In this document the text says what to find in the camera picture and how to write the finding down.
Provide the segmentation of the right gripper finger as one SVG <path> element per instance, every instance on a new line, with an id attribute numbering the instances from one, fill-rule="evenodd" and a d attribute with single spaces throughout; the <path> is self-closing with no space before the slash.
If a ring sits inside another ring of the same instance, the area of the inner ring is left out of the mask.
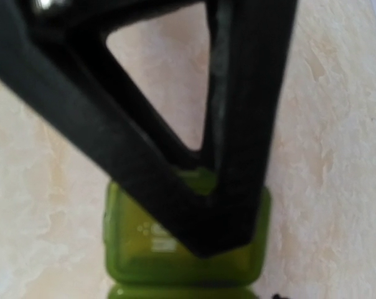
<path id="1" fill-rule="evenodd" d="M 254 236 L 296 1 L 206 1 L 204 141 L 192 151 L 111 55 L 119 26 L 189 1 L 0 1 L 0 79 L 198 257 Z"/>

